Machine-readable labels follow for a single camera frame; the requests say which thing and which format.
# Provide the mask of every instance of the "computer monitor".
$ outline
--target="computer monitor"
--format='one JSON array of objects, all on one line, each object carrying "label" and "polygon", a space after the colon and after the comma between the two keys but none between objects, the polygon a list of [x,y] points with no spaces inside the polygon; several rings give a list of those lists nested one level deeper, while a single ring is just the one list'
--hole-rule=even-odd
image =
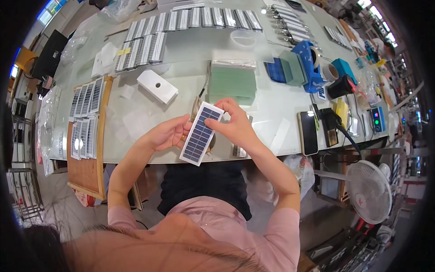
[{"label": "computer monitor", "polygon": [[67,42],[67,37],[59,31],[54,30],[42,49],[41,54],[33,63],[33,67],[30,70],[31,76],[42,81],[44,80],[42,77],[54,77],[54,73],[59,65],[60,54]]}]

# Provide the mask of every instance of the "fan grille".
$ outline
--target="fan grille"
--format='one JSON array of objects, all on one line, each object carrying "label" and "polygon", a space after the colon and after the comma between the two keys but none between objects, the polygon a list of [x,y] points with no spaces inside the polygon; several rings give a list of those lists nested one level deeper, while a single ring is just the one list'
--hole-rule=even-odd
[{"label": "fan grille", "polygon": [[391,191],[386,177],[371,162],[351,164],[346,188],[356,212],[370,224],[384,221],[391,209]]}]

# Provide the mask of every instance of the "wooden board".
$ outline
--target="wooden board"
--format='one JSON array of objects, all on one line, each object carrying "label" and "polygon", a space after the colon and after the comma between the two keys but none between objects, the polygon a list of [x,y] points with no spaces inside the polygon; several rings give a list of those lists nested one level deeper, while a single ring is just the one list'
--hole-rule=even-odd
[{"label": "wooden board", "polygon": [[73,122],[69,122],[68,124],[67,137],[68,178],[70,180],[68,186],[101,200],[106,200],[103,180],[103,140],[104,125],[106,122],[106,106],[109,101],[110,90],[112,89],[113,77],[105,77],[104,81],[106,82],[106,86],[104,88],[103,98],[101,99],[98,121],[97,158],[76,160],[71,157]]}]

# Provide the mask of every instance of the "phone screen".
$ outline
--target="phone screen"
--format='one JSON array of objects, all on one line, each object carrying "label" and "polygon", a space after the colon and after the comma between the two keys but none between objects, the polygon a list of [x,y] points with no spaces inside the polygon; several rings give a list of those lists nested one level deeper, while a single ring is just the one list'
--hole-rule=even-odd
[{"label": "phone screen", "polygon": [[303,111],[300,113],[302,137],[304,138],[304,154],[311,155],[318,152],[317,132],[314,113]]}]

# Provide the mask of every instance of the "woman's hand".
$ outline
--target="woman's hand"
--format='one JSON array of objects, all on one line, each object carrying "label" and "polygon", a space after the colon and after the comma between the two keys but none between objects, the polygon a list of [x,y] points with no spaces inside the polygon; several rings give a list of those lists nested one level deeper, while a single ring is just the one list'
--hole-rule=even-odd
[{"label": "woman's hand", "polygon": [[187,138],[192,128],[192,123],[188,121],[189,116],[189,114],[185,114],[163,122],[143,137],[154,151],[163,151],[171,146],[183,148],[184,143],[181,138],[183,135]]},{"label": "woman's hand", "polygon": [[231,119],[228,124],[223,124],[210,118],[205,119],[204,123],[209,128],[220,132],[233,144],[246,150],[248,154],[254,148],[262,146],[262,142],[258,139],[246,116],[246,112],[239,107],[234,99],[221,99],[215,106],[228,112]]}]

